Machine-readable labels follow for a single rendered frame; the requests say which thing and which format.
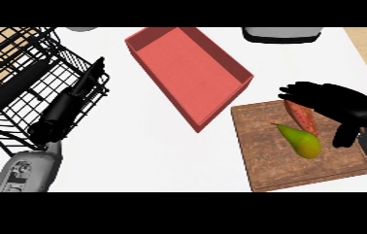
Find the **orange sweet potato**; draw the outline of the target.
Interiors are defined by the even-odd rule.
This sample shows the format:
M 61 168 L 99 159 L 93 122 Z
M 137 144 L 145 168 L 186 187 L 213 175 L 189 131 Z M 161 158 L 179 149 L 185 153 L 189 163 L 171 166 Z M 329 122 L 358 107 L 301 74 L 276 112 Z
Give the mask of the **orange sweet potato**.
M 289 100 L 285 101 L 285 107 L 301 129 L 314 135 L 319 135 L 319 127 L 313 111 L 307 107 L 292 103 Z

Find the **red cardboard box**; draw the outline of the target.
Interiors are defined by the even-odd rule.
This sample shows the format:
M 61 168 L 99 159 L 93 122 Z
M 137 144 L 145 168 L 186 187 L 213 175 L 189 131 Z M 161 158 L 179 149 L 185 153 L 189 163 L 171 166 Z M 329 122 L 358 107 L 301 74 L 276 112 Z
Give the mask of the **red cardboard box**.
M 196 27 L 146 27 L 126 43 L 199 133 L 248 88 L 254 75 Z

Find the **grey and black appliance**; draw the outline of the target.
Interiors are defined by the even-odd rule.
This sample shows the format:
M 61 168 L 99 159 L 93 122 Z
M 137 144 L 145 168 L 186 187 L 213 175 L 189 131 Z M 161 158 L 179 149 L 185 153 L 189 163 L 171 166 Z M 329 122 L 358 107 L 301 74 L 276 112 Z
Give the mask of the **grey and black appliance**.
M 246 41 L 263 44 L 313 43 L 322 35 L 322 27 L 244 27 Z

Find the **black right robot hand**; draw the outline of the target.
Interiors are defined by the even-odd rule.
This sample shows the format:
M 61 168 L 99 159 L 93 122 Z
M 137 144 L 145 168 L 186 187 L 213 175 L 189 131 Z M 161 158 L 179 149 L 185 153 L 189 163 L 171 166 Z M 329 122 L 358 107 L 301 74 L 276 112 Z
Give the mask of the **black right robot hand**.
M 333 146 L 350 148 L 367 127 L 367 95 L 336 84 L 297 82 L 280 88 L 282 99 L 313 109 L 320 115 L 341 123 Z

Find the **brown wooden cutting board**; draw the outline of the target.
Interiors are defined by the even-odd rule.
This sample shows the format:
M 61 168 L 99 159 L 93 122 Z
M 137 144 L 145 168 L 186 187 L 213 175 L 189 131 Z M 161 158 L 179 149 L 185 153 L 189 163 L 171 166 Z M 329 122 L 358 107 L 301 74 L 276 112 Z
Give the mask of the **brown wooden cutting board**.
M 354 142 L 333 147 L 339 123 L 314 113 L 322 143 L 320 155 L 301 157 L 277 125 L 298 127 L 282 100 L 232 107 L 236 136 L 252 191 L 270 191 L 298 185 L 367 175 L 367 154 Z

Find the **green pear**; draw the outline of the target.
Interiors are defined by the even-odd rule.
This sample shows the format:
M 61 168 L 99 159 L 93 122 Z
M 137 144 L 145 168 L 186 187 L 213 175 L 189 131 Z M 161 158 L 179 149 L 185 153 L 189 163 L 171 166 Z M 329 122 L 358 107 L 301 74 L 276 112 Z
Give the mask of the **green pear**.
M 286 125 L 276 124 L 277 129 L 289 141 L 295 153 L 307 159 L 316 158 L 322 152 L 322 144 L 317 136 L 305 131 Z

